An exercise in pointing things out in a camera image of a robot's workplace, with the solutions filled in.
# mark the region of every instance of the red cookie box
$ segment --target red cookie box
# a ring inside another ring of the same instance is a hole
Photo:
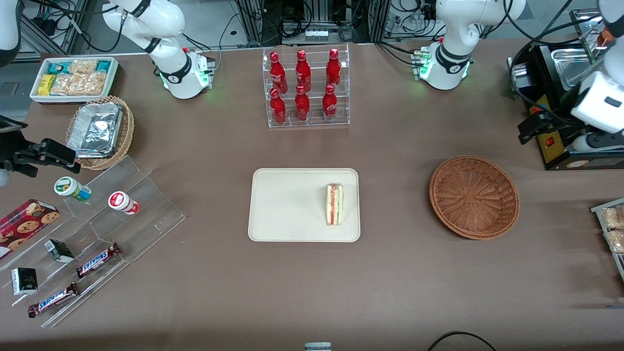
[[[59,218],[56,207],[30,199],[0,219],[0,259]]]

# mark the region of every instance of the coca-cola bottle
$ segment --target coca-cola bottle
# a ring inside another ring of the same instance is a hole
[[[333,122],[336,119],[336,104],[338,100],[334,94],[333,84],[327,84],[323,96],[323,119],[325,122]]]
[[[280,97],[280,92],[276,88],[271,88],[271,113],[277,124],[286,123],[286,104]]]
[[[273,87],[280,90],[280,93],[286,94],[288,91],[288,84],[286,83],[286,71],[284,66],[280,62],[280,55],[273,51],[269,55],[271,59],[271,80],[273,81]]]
[[[329,50],[329,62],[327,62],[327,84],[334,87],[340,85],[340,61],[338,61],[338,49]]]
[[[297,85],[303,86],[305,92],[310,92],[310,90],[312,90],[312,73],[304,50],[297,51],[297,67],[295,68],[295,72],[297,73]]]
[[[297,118],[302,122],[307,121],[310,115],[310,99],[306,95],[305,87],[302,85],[297,86],[295,105],[297,105]]]

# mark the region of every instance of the brown tablecloth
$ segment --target brown tablecloth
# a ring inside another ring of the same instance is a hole
[[[546,172],[535,145],[519,144],[524,108],[505,59],[523,43],[480,43],[453,91],[415,82],[376,46],[350,45],[351,125],[317,131],[267,128],[261,50],[224,52],[214,89],[188,101],[162,87],[148,56],[119,56],[116,94],[136,118],[130,154],[188,218],[57,327],[39,328],[3,297],[0,350],[425,350],[449,330],[499,350],[622,350],[624,312],[605,306],[624,302],[624,285],[589,208],[624,196],[624,171]],[[24,133],[64,140],[75,110],[33,104]],[[460,154],[514,180],[521,212],[507,235],[470,241],[435,217],[429,178]],[[251,241],[261,167],[357,170],[360,239]],[[14,175],[1,212],[31,197],[56,203],[52,183],[66,174]],[[454,338],[437,351],[485,350]]]

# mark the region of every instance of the yellow snack box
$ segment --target yellow snack box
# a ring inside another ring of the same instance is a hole
[[[56,75],[54,74],[44,74],[41,77],[41,83],[39,83],[39,89],[37,90],[37,94],[40,96],[49,96],[50,88],[54,85],[54,80],[56,79]]]

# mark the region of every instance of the brown wicker basket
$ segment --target brown wicker basket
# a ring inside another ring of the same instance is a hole
[[[116,165],[121,159],[123,159],[130,149],[130,145],[132,143],[132,134],[134,133],[134,116],[132,115],[132,111],[128,108],[128,105],[118,97],[115,96],[107,96],[101,99],[93,100],[87,102],[87,104],[104,104],[106,102],[114,102],[119,104],[124,109],[124,115],[121,120],[121,131],[119,132],[119,136],[117,137],[117,150],[112,157],[108,159],[79,159],[76,158],[76,161],[81,164],[82,167],[86,169],[91,169],[93,171],[102,171],[104,169],[110,168]],[[69,135],[72,133],[74,128],[74,122],[76,121],[76,116],[78,115],[78,111],[74,114],[74,118],[72,118],[69,123],[69,128],[67,129],[67,133],[65,134],[65,142],[69,140]]]
[[[476,156],[455,157],[438,166],[429,183],[429,198],[448,228],[476,240],[505,234],[520,212],[518,192],[509,176]]]

